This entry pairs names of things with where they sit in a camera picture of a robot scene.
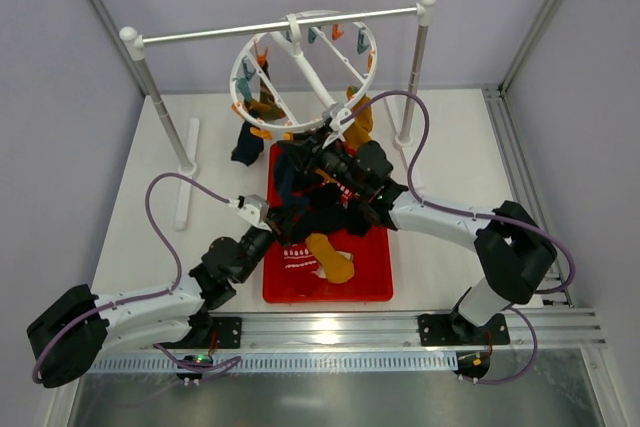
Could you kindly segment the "navy teal sock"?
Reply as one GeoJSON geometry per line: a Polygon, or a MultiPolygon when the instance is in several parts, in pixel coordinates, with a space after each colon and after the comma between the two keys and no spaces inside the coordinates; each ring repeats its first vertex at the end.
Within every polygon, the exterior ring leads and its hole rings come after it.
{"type": "Polygon", "coordinates": [[[289,156],[281,151],[276,158],[273,170],[273,181],[276,192],[283,207],[306,209],[309,198],[309,182],[295,168],[289,156]]]}

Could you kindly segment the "yellow sock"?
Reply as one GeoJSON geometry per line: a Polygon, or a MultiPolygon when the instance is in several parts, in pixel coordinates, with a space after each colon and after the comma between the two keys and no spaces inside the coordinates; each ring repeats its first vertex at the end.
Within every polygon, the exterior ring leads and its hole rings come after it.
{"type": "MultiPolygon", "coordinates": [[[[349,86],[346,91],[347,99],[351,100],[358,91],[358,87],[349,86]]],[[[370,101],[367,95],[364,95],[352,108],[355,112],[360,107],[370,101]]],[[[371,132],[374,128],[374,119],[371,106],[368,106],[355,117],[354,123],[344,133],[347,149],[353,153],[365,143],[371,141],[371,132]]]]}

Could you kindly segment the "navy blue sock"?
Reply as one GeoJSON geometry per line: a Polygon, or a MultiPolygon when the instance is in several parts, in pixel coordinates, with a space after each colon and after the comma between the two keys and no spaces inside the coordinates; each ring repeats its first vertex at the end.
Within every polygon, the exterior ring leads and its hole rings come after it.
{"type": "Polygon", "coordinates": [[[254,164],[264,151],[264,141],[251,133],[252,124],[244,122],[237,143],[231,152],[231,160],[245,166],[254,164]]]}

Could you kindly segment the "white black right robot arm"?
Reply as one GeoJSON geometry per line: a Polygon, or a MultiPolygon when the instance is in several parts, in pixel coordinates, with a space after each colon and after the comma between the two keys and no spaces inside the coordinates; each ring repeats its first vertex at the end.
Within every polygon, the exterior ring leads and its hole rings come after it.
{"type": "Polygon", "coordinates": [[[393,166],[376,141],[355,153],[340,141],[325,144],[317,135],[277,145],[297,172],[321,171],[351,190],[369,223],[427,234],[476,253],[483,276],[463,294],[445,322],[461,344],[485,339],[497,314],[527,304],[557,258],[552,242],[516,202],[474,212],[418,199],[412,187],[392,179],[393,166]]]}

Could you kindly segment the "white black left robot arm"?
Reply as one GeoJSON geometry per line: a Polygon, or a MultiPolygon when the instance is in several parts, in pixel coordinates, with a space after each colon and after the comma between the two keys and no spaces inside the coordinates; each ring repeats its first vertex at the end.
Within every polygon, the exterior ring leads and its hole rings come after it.
{"type": "Polygon", "coordinates": [[[202,342],[213,328],[211,312],[235,296],[273,244],[288,240],[296,215],[269,208],[264,227],[250,227],[239,240],[214,240],[196,267],[167,285],[102,295],[86,284],[68,289],[27,327],[33,382],[57,388],[103,357],[202,342]]]}

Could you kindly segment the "white round clip hanger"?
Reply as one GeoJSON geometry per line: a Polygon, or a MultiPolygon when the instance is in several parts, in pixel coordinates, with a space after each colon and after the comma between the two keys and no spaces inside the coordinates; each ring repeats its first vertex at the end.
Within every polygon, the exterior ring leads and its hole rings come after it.
{"type": "Polygon", "coordinates": [[[336,58],[338,71],[347,75],[347,81],[358,87],[355,96],[342,103],[352,109],[368,93],[377,72],[377,41],[365,23],[372,16],[371,12],[347,14],[308,10],[290,13],[272,24],[243,28],[241,31],[250,34],[251,38],[231,67],[232,110],[261,132],[268,132],[267,139],[283,140],[288,133],[318,128],[324,123],[323,114],[298,118],[275,82],[286,74],[304,80],[325,111],[340,100],[332,96],[314,62],[326,60],[329,55],[336,58]],[[284,118],[268,123],[252,118],[247,112],[244,101],[259,98],[260,80],[265,82],[277,106],[285,112],[284,118]]]}

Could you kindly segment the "black sock in bin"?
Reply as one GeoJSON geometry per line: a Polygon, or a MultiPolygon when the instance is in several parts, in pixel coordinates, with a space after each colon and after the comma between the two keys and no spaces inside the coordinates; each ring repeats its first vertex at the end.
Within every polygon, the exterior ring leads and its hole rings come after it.
{"type": "Polygon", "coordinates": [[[331,234],[345,230],[364,237],[372,228],[360,209],[359,198],[337,183],[324,183],[304,193],[308,201],[289,235],[291,244],[305,241],[311,234],[331,234]]]}

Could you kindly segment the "red white patterned sock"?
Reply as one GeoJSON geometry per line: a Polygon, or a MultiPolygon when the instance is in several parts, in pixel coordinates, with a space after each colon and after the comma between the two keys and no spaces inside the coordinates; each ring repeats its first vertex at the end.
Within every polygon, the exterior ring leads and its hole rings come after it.
{"type": "MultiPolygon", "coordinates": [[[[324,235],[328,237],[331,243],[331,240],[329,238],[330,234],[324,234],[324,235]]],[[[351,253],[349,252],[342,252],[342,253],[345,256],[348,256],[354,264],[353,256],[351,253]]],[[[291,244],[289,242],[288,245],[284,247],[283,259],[284,259],[284,272],[291,277],[291,280],[293,282],[299,283],[299,286],[296,286],[295,289],[301,295],[311,294],[316,289],[316,285],[318,282],[326,282],[331,285],[343,285],[343,284],[329,283],[324,278],[324,272],[322,270],[321,265],[318,263],[316,258],[310,253],[309,249],[305,244],[305,241],[298,244],[291,244]]]]}

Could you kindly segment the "olive orange hanging sock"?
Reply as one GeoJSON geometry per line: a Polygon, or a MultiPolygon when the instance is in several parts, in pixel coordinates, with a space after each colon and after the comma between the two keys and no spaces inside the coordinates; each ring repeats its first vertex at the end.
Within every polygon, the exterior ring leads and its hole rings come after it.
{"type": "MultiPolygon", "coordinates": [[[[268,123],[280,120],[286,116],[285,112],[277,106],[275,97],[271,90],[267,87],[263,80],[259,82],[260,92],[259,98],[251,98],[249,101],[244,101],[244,107],[252,118],[263,120],[268,123]]],[[[260,129],[252,124],[251,133],[257,137],[260,137],[265,141],[268,132],[261,132],[260,129]]]]}

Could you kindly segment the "mustard sock in bin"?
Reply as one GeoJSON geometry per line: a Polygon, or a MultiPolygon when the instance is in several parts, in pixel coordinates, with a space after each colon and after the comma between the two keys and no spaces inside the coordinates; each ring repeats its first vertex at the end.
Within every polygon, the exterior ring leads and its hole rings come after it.
{"type": "Polygon", "coordinates": [[[344,284],[355,275],[353,262],[338,252],[324,234],[313,233],[305,244],[310,253],[322,266],[326,280],[332,284],[344,284]]]}

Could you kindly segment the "red plastic bin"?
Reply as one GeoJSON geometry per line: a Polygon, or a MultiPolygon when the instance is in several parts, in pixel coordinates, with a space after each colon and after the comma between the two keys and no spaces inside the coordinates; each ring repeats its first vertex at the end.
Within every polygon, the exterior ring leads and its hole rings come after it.
{"type": "MultiPolygon", "coordinates": [[[[274,145],[269,151],[268,201],[282,206],[273,181],[273,170],[281,149],[274,145]]],[[[312,172],[305,178],[309,190],[324,183],[337,183],[325,174],[312,172]]],[[[309,295],[301,295],[296,289],[298,282],[284,272],[283,250],[289,242],[275,243],[264,259],[262,295],[270,304],[317,303],[317,302],[385,302],[393,296],[390,246],[387,230],[372,225],[364,237],[349,235],[346,231],[330,234],[333,246],[353,256],[355,276],[346,284],[331,285],[318,282],[309,295]]]]}

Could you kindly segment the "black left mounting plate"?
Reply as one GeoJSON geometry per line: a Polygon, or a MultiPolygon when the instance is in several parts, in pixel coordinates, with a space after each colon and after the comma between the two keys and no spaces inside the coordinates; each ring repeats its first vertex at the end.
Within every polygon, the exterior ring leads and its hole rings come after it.
{"type": "Polygon", "coordinates": [[[193,315],[187,333],[174,342],[163,342],[167,349],[239,349],[242,335],[241,317],[193,315]]]}

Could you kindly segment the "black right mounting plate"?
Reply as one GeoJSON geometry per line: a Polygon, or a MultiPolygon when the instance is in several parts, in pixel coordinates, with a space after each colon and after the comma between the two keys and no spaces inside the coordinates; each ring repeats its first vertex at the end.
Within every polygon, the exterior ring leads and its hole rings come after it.
{"type": "Polygon", "coordinates": [[[417,317],[420,344],[424,347],[509,345],[510,335],[503,314],[495,314],[477,327],[457,313],[421,314],[417,317]]]}

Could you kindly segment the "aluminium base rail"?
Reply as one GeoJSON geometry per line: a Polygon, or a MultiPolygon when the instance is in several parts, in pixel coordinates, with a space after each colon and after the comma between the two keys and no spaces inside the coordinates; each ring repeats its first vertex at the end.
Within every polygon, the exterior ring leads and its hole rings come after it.
{"type": "MultiPolygon", "coordinates": [[[[311,348],[420,348],[415,311],[342,312],[342,313],[243,313],[219,314],[219,317],[241,317],[242,335],[239,349],[264,351],[311,348]]],[[[480,346],[424,347],[454,350],[503,347],[543,349],[603,348],[604,331],[594,311],[584,308],[544,307],[512,309],[505,316],[510,344],[480,346]]],[[[154,344],[174,342],[187,333],[188,324],[157,321],[131,332],[107,335],[101,356],[129,353],[154,344]]]]}

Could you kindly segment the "aluminium frame rail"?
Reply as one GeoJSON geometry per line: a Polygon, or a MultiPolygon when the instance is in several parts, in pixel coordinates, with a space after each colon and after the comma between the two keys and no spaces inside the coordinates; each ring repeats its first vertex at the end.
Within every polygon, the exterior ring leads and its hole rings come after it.
{"type": "Polygon", "coordinates": [[[510,191],[534,221],[551,234],[557,232],[557,226],[535,166],[533,144],[526,138],[525,123],[518,113],[515,88],[563,2],[542,0],[502,80],[482,88],[510,191]]]}

